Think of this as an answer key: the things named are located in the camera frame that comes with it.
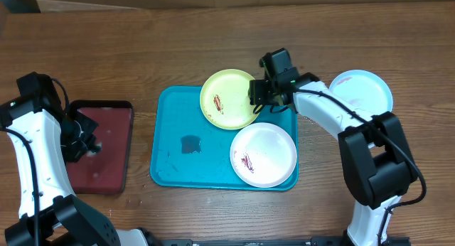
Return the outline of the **yellow-green plate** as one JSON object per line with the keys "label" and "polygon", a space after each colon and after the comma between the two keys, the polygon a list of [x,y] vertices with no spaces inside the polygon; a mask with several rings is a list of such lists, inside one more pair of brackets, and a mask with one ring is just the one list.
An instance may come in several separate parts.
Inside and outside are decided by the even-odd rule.
{"label": "yellow-green plate", "polygon": [[250,104],[248,90],[254,78],[245,71],[226,69],[211,75],[200,91],[204,117],[218,128],[235,130],[246,127],[258,117]]}

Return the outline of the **light blue plate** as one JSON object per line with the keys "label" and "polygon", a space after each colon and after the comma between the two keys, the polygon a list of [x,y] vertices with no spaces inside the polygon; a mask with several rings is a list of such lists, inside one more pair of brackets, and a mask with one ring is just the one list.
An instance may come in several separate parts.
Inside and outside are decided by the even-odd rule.
{"label": "light blue plate", "polygon": [[385,81],[366,70],[349,70],[338,75],[329,90],[350,105],[364,120],[391,112],[393,96]]}

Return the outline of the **green and yellow sponge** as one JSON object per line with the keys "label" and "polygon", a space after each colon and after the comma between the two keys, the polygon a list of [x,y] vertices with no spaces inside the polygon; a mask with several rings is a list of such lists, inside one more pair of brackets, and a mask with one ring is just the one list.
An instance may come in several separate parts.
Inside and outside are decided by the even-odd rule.
{"label": "green and yellow sponge", "polygon": [[97,142],[96,144],[91,144],[88,147],[86,156],[93,157],[97,155],[102,150],[102,142]]}

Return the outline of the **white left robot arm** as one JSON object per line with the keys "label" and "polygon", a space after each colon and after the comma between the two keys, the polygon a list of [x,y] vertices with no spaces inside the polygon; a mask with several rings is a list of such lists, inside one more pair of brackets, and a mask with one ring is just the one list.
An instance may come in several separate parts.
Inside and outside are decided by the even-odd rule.
{"label": "white left robot arm", "polygon": [[4,231],[8,245],[160,245],[142,228],[118,230],[80,200],[70,185],[60,144],[60,106],[38,97],[1,106],[1,130],[14,145],[22,190],[19,220]]}

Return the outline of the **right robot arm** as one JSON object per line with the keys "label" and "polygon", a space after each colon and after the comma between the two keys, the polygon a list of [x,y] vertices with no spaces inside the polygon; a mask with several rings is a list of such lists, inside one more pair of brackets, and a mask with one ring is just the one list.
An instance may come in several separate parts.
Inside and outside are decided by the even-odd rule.
{"label": "right robot arm", "polygon": [[280,106],[314,120],[338,140],[343,177],[355,199],[353,218],[337,245],[409,245],[387,236],[396,208],[424,199],[427,185],[397,116],[371,114],[335,96],[315,75],[286,71],[251,80],[256,111]]}

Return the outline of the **dark red water tray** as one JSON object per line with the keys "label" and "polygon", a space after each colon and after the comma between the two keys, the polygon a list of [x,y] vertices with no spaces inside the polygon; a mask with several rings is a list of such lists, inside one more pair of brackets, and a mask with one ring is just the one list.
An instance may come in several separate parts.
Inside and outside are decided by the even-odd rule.
{"label": "dark red water tray", "polygon": [[92,135],[97,153],[87,152],[66,165],[76,194],[114,195],[124,190],[134,111],[126,100],[76,100],[71,114],[83,114],[97,123]]}

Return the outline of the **teal plastic serving tray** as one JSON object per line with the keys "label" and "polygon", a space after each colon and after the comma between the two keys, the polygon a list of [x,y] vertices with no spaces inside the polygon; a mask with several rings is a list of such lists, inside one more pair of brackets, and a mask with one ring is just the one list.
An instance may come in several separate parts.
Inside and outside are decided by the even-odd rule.
{"label": "teal plastic serving tray", "polygon": [[160,186],[257,191],[237,176],[230,146],[238,130],[211,124],[201,86],[171,86],[159,97],[150,175]]}

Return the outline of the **white plate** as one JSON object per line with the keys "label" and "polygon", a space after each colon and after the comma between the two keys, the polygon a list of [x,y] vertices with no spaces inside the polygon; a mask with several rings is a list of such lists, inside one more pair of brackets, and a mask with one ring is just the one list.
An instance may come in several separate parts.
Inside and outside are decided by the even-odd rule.
{"label": "white plate", "polygon": [[259,122],[241,129],[230,146],[236,175],[256,188],[273,188],[291,177],[297,149],[291,136],[275,124]]}

